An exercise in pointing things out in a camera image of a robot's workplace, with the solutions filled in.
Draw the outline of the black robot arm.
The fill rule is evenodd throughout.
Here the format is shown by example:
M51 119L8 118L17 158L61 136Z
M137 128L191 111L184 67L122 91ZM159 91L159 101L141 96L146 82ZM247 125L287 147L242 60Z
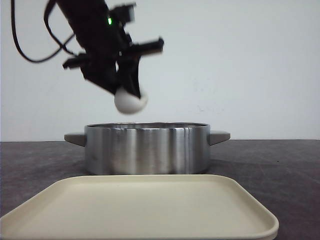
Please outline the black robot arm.
M125 32L134 21L135 3L110 9L104 0L58 0L83 53L69 58L63 68L80 68L84 79L115 94L124 88L140 98L139 62L142 56L161 53L164 40L134 43Z

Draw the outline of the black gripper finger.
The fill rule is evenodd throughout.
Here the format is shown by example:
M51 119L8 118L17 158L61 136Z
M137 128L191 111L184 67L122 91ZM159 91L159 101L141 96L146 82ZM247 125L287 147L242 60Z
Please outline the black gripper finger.
M115 95L120 84L114 60L94 59L80 67L83 77L107 92Z
M116 91L119 89L126 90L129 94L141 98L141 91L139 85L139 63L140 56L127 56L119 57L116 60L118 70L116 78L118 86Z

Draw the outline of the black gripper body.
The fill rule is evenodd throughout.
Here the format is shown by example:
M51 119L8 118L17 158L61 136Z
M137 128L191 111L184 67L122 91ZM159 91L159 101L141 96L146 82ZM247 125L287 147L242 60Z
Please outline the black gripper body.
M161 53L164 40L134 43L131 36L125 32L120 21L69 21L76 40L84 49L67 59L64 69L95 67L100 69L107 65L118 65L119 74L137 75L142 56Z

